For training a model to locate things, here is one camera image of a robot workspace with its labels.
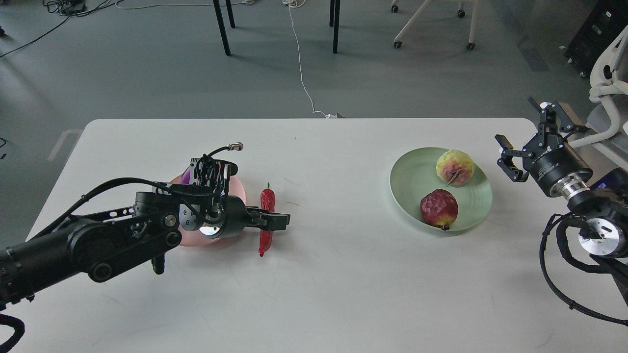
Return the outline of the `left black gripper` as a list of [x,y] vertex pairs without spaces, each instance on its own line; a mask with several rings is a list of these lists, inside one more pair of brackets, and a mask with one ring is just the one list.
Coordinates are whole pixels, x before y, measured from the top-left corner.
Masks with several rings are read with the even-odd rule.
[[239,235],[246,227],[265,231],[283,231],[291,221],[290,214],[280,214],[256,206],[245,206],[244,201],[233,195],[226,198],[221,223],[199,228],[203,238],[223,239]]

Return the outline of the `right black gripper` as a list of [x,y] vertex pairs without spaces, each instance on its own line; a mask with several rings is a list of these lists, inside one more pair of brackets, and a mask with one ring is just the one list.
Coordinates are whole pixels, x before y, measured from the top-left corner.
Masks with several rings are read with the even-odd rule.
[[[525,182],[530,174],[546,196],[556,198],[561,195],[561,179],[575,175],[584,182],[593,175],[589,165],[565,141],[576,133],[587,132],[587,127],[574,122],[558,102],[541,102],[532,97],[527,101],[540,114],[537,135],[520,151],[506,136],[496,134],[494,138],[501,147],[497,165],[513,182]],[[513,158],[524,160],[525,170],[516,167]]]

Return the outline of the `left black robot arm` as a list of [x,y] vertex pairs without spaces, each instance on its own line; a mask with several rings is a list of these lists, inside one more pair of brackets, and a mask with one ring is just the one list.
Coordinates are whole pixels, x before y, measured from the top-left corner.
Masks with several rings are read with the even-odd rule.
[[[209,239],[239,235],[258,228],[264,255],[272,234],[283,231],[290,215],[275,212],[271,190],[264,189],[261,206],[247,206],[230,193],[235,163],[215,158],[222,151],[240,151],[242,143],[220,147],[193,158],[177,182],[141,178],[110,179],[90,190],[68,210],[28,241],[1,250],[1,308],[33,300],[38,291],[85,273],[103,283],[150,262],[165,270],[165,254],[179,246],[184,231],[200,231]],[[128,184],[151,186],[137,192],[132,206],[76,215],[74,211],[97,195]]]

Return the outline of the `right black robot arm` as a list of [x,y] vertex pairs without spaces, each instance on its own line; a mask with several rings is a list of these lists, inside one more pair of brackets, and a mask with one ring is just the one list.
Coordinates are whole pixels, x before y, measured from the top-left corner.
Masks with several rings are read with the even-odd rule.
[[563,259],[589,274],[610,275],[622,299],[627,299],[627,173],[621,168],[610,172],[594,188],[587,185],[592,169],[568,143],[575,132],[585,132],[557,102],[528,102],[539,113],[537,132],[515,149],[509,140],[497,134],[501,147],[497,165],[513,182],[534,179],[549,198],[563,197],[566,214],[553,214],[541,234],[539,259],[541,272],[550,290],[570,310],[594,319],[626,326],[625,319],[603,315],[570,299],[552,282],[547,272],[545,251],[548,237],[555,234]]

